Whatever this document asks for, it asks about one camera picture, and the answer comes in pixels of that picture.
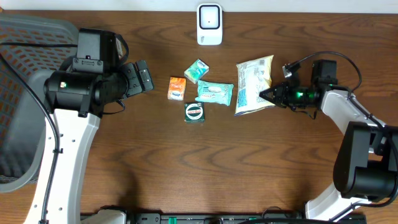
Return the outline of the green tissue pack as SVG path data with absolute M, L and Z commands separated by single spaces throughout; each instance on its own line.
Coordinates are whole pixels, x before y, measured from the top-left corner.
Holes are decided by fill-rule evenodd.
M 184 71 L 184 76 L 192 83 L 196 84 L 202 76 L 209 72 L 209 66 L 200 59 L 197 59 L 191 66 Z

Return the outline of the dark green small box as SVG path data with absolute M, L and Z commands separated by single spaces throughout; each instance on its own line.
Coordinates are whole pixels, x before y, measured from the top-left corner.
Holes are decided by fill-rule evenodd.
M 203 103 L 185 103 L 184 110 L 186 123 L 202 123 L 205 121 L 205 110 Z

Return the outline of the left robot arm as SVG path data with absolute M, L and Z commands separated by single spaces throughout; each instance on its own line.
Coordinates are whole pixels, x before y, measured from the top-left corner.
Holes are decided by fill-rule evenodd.
M 88 154 L 104 107 L 154 88 L 146 62 L 128 61 L 121 35 L 81 29 L 75 47 L 44 82 L 45 146 L 27 223 L 80 222 Z

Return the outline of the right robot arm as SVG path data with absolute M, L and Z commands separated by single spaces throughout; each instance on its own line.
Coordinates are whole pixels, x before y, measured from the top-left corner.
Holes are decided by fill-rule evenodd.
M 286 82 L 260 92 L 278 107 L 314 108 L 343 133 L 333 182 L 305 204 L 305 218 L 337 222 L 358 207 L 385 207 L 397 198 L 397 128 L 377 119 L 336 77 L 334 60 L 316 60 L 311 86 L 300 86 L 295 62 L 283 66 Z

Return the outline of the yellow snack bag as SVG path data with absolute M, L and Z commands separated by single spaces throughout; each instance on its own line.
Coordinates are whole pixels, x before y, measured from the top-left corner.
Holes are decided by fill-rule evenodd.
M 238 63 L 238 95 L 235 116 L 274 107 L 273 103 L 259 96 L 272 85 L 271 66 L 273 55 Z

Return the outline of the orange tissue pack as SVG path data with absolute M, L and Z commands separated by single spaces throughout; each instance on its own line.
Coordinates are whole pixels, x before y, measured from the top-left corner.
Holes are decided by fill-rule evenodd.
M 169 82 L 169 89 L 167 98 L 169 100 L 183 101 L 185 96 L 187 81 L 185 78 L 171 77 Z

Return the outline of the green wet wipes pack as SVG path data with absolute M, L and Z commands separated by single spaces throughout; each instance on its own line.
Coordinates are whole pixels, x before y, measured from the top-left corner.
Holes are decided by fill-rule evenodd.
M 233 84 L 228 83 L 212 83 L 199 80 L 198 96 L 196 101 L 204 103 L 218 103 L 221 105 L 229 106 L 233 95 Z

